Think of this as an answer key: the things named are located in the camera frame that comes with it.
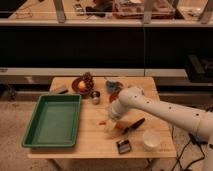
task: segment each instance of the orange object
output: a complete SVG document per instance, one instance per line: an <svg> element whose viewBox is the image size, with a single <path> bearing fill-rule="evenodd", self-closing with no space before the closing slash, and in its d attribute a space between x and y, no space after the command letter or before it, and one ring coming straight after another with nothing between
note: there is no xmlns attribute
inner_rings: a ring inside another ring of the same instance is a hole
<svg viewBox="0 0 213 171"><path fill-rule="evenodd" d="M85 91L86 88L87 88L85 82L84 81L80 81L78 83L78 88L79 88L80 91Z"/></svg>

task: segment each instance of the table leg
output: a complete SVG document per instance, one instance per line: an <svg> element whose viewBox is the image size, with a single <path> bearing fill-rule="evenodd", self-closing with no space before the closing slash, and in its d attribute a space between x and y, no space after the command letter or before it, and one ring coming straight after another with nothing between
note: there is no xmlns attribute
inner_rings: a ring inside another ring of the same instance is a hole
<svg viewBox="0 0 213 171"><path fill-rule="evenodd" d="M54 159L47 159L57 171L64 170Z"/></svg>
<svg viewBox="0 0 213 171"><path fill-rule="evenodd" d="M151 161L149 159L148 160L148 165L145 167L145 170L151 170L153 168L153 166L155 165L155 163L158 161L158 158L154 158L151 159Z"/></svg>

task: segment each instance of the black panel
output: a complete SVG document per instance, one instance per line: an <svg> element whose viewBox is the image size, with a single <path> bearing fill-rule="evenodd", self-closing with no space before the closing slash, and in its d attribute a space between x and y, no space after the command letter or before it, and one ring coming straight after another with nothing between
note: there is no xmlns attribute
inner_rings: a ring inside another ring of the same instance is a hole
<svg viewBox="0 0 213 171"><path fill-rule="evenodd" d="M0 18L8 18L27 0L0 0Z"/></svg>
<svg viewBox="0 0 213 171"><path fill-rule="evenodd" d="M0 27L0 67L184 68L213 57L212 28Z"/></svg>

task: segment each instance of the knife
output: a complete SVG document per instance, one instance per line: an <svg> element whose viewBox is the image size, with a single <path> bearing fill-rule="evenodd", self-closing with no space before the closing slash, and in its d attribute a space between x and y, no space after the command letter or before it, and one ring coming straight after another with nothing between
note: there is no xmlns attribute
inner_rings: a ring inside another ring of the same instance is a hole
<svg viewBox="0 0 213 171"><path fill-rule="evenodd" d="M122 134L126 134L127 132L129 131L133 131L135 129L137 129L142 123L144 123L145 121L145 118L142 118L138 121L136 121L135 123L133 123L132 125L130 125L129 127L126 127L124 130L123 130L123 133Z"/></svg>

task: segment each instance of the small container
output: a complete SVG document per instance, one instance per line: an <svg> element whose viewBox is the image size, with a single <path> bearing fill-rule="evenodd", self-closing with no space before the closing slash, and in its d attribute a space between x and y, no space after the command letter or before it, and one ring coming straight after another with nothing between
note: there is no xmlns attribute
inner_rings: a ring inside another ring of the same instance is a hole
<svg viewBox="0 0 213 171"><path fill-rule="evenodd" d="M100 95L101 93L99 91L92 91L91 92L91 98L92 98L92 104L97 105L100 103Z"/></svg>
<svg viewBox="0 0 213 171"><path fill-rule="evenodd" d="M146 130L142 135L142 144L147 151L156 150L161 144L160 134L155 130Z"/></svg>

